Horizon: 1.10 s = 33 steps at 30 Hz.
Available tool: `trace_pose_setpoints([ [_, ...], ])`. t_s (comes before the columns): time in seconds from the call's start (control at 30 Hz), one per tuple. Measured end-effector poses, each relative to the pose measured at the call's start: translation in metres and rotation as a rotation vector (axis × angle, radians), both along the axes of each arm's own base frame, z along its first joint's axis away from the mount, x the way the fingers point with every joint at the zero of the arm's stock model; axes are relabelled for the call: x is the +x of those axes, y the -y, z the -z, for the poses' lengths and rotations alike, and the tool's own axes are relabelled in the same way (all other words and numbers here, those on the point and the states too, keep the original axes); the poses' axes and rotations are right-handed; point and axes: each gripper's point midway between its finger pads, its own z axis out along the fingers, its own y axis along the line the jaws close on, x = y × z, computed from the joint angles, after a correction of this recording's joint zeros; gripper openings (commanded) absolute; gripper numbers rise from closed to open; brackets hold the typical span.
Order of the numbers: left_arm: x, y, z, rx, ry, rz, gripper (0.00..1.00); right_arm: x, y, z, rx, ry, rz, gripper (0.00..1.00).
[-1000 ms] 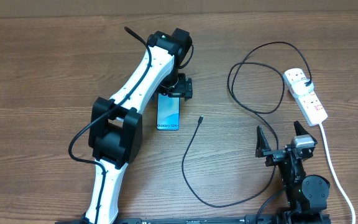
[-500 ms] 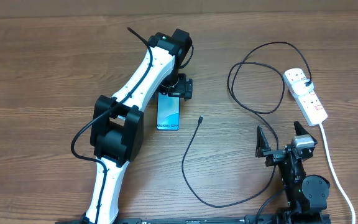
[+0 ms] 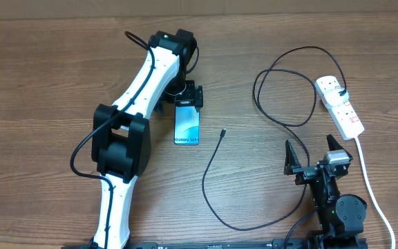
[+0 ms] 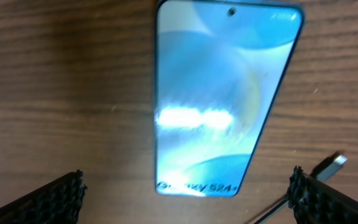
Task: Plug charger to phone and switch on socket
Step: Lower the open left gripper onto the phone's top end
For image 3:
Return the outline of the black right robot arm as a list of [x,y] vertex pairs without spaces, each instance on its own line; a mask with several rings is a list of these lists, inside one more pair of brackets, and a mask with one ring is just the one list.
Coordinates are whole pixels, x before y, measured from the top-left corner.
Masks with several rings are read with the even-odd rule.
[[[295,175],[296,185],[309,185],[314,200],[315,211],[305,215],[293,225],[283,240],[283,248],[325,248],[325,249],[364,249],[365,239],[359,238],[363,232],[367,203],[354,194],[342,195],[337,179],[348,174],[353,160],[333,137],[327,136],[329,151],[315,166],[302,167],[290,141],[285,142],[285,175]],[[304,239],[290,239],[297,226],[313,214],[319,218],[321,228],[311,231]]]

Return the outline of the Samsung Galaxy smartphone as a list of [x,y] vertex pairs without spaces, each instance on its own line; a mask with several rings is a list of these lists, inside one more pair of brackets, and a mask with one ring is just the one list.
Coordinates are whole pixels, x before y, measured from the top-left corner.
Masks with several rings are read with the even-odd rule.
[[174,143],[198,145],[200,142],[200,112],[195,107],[176,107]]

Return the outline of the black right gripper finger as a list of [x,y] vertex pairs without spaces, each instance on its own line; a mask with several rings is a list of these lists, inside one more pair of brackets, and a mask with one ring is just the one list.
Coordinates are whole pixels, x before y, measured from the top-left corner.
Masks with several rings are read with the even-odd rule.
[[338,142],[337,140],[334,138],[334,136],[332,134],[329,134],[326,136],[326,140],[328,143],[328,148],[329,148],[329,152],[330,153],[334,153],[334,152],[340,152],[340,153],[345,153],[346,155],[350,155],[350,153],[345,150]]
[[290,140],[285,141],[285,169],[295,169],[301,166]]

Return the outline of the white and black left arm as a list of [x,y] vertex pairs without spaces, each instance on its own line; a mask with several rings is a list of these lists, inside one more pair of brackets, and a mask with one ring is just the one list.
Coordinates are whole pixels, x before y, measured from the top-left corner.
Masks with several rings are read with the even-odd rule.
[[129,218],[133,190],[151,157],[150,118],[162,110],[162,103],[173,104],[189,116],[182,122],[199,121],[203,89],[186,76],[190,61],[198,61],[199,48],[192,32],[180,29],[172,35],[158,31],[149,41],[127,31],[125,35],[143,47],[146,59],[128,89],[112,105],[99,105],[93,115],[93,130],[76,146],[75,158],[91,141],[91,158],[97,164],[95,179],[102,185],[98,228],[86,248],[126,248],[131,231]]

